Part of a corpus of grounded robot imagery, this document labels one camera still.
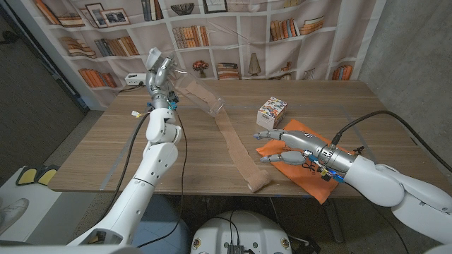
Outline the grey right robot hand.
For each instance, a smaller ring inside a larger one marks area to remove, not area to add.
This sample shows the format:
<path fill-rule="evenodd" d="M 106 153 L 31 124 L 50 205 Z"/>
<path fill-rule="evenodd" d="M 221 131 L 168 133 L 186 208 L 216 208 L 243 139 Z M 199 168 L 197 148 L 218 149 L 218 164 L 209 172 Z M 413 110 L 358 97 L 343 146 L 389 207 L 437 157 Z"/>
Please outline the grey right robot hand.
<path fill-rule="evenodd" d="M 254 134 L 258 140 L 272 139 L 283 141 L 292 148 L 287 152 L 268 155 L 261 162 L 284 162 L 290 165 L 302 165 L 307 159 L 319 166 L 323 171 L 346 174 L 355 157 L 336 147 L 331 147 L 313 134 L 303 131 L 269 130 Z"/>

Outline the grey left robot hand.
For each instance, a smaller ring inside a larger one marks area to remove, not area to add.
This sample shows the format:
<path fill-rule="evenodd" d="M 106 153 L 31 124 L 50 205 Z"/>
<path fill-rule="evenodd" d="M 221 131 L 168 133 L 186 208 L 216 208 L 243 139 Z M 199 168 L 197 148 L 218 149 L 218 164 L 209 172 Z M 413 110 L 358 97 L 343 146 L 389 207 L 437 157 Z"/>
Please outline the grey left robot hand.
<path fill-rule="evenodd" d="M 149 56 L 146 61 L 145 86 L 151 96 L 154 109 L 176 109 L 179 101 L 173 85 L 168 83 L 168 75 L 174 61 L 161 56 Z"/>

